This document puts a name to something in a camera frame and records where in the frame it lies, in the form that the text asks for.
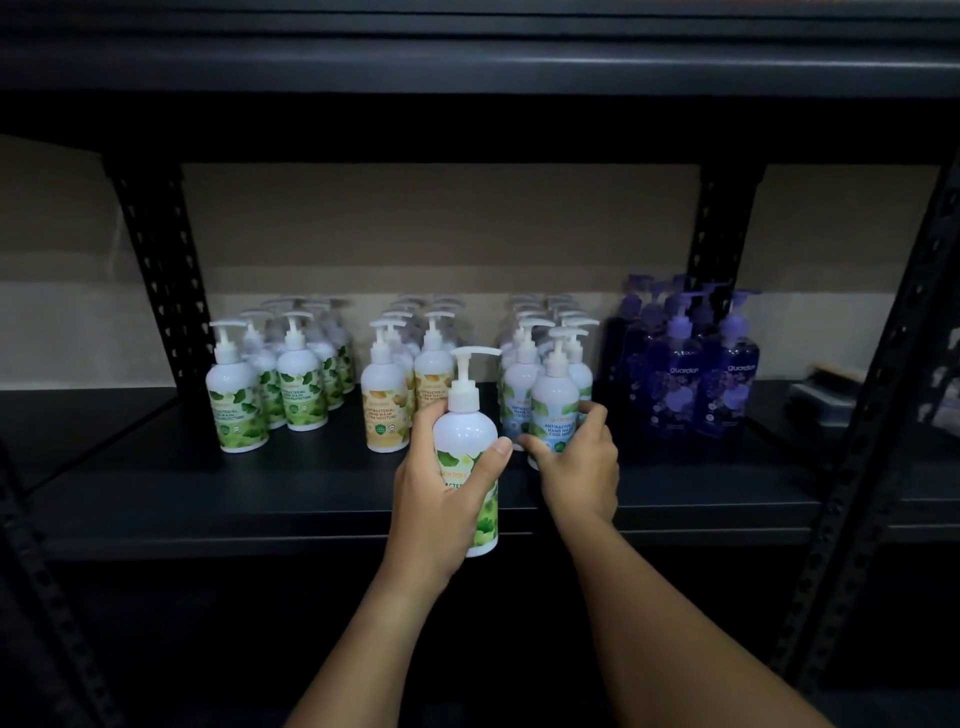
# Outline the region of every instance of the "green leaf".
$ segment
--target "green leaf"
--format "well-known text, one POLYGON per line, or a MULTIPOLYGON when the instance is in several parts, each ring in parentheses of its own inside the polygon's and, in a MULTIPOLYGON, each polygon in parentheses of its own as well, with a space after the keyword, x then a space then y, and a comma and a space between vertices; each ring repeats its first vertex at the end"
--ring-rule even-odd
POLYGON ((440 464, 448 468, 455 468, 460 465, 460 458, 454 457, 449 452, 444 452, 443 450, 437 450, 437 459, 440 460, 440 464))

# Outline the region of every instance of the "person's left hand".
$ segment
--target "person's left hand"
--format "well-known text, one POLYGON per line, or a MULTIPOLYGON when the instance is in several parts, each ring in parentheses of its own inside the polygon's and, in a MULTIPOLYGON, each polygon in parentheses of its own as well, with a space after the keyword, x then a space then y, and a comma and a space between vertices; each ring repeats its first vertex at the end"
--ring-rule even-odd
POLYGON ((513 452, 501 437, 477 460, 467 482, 447 488, 433 446, 433 425, 446 412, 439 400, 417 413, 410 449, 394 477, 394 513, 381 571, 391 581, 436 598, 473 545, 484 496, 513 452))

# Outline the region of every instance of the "wall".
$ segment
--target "wall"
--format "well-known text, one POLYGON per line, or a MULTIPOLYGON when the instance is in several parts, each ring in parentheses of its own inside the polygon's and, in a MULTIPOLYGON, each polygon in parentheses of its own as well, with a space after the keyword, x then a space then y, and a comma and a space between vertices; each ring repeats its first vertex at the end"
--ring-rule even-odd
MULTIPOLYGON (((479 343, 503 296, 577 293, 597 317, 625 272, 682 271, 698 170, 656 165, 186 165, 215 316, 282 293, 341 293, 348 327, 399 292, 466 294, 479 343)), ((932 167, 773 166, 740 284, 760 375, 866 368, 936 178, 932 167)), ((0 388, 171 383, 96 156, 0 137, 0 388)), ((594 346, 588 347, 588 358, 594 346)))

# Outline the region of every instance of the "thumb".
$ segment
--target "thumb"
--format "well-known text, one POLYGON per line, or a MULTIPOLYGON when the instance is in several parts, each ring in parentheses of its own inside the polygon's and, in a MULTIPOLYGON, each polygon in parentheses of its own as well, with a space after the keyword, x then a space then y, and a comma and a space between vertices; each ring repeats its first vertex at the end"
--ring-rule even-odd
POLYGON ((550 449, 550 446, 533 435, 520 435, 518 442, 523 445, 523 449, 533 455, 541 471, 543 471, 544 468, 548 468, 550 461, 556 457, 553 450, 550 449))
POLYGON ((501 437, 489 446, 473 464, 473 470, 470 471, 470 476, 460 488, 460 492, 464 494, 464 501, 467 502, 474 515, 480 512, 483 499, 487 496, 490 488, 493 487, 496 479, 503 474, 503 469, 510 462, 510 455, 513 451, 513 443, 510 442, 510 438, 501 437))

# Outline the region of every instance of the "person's right hand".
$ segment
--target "person's right hand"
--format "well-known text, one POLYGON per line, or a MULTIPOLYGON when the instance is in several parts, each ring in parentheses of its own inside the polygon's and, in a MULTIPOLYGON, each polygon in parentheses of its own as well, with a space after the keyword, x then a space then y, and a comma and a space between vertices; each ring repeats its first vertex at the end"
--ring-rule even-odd
POLYGON ((580 402, 587 419, 557 454, 533 435, 522 435, 521 445, 540 467, 543 499, 557 527, 580 518, 599 516, 606 522, 616 512, 616 485, 620 467, 616 445, 607 427, 607 408, 592 401, 580 402))

